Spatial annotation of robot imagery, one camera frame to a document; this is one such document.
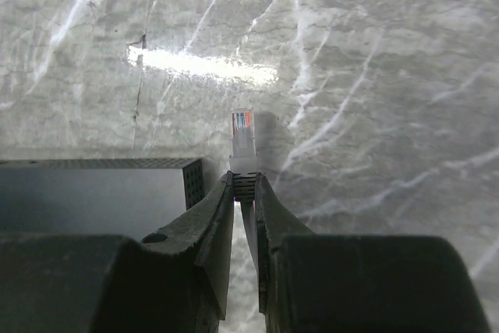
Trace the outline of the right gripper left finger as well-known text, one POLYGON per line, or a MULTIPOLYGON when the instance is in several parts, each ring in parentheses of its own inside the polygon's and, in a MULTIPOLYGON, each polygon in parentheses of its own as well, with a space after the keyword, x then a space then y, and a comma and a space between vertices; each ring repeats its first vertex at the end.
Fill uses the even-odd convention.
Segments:
POLYGON ((234 184, 140 241, 2 233, 4 332, 216 332, 227 310, 234 184))

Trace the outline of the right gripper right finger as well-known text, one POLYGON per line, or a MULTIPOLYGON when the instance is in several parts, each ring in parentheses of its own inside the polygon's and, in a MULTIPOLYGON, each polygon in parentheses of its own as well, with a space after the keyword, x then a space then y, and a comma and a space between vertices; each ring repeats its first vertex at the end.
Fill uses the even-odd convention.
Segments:
POLYGON ((438 236, 320 235, 255 186, 259 308, 269 332, 488 332, 456 249, 438 236))

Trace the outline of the black network switch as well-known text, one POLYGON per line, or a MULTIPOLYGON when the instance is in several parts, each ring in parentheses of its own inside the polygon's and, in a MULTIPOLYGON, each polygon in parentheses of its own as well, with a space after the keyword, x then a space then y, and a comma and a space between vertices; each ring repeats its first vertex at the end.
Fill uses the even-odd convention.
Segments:
POLYGON ((2 161, 1 230, 142 239, 204 196, 195 158, 2 161))

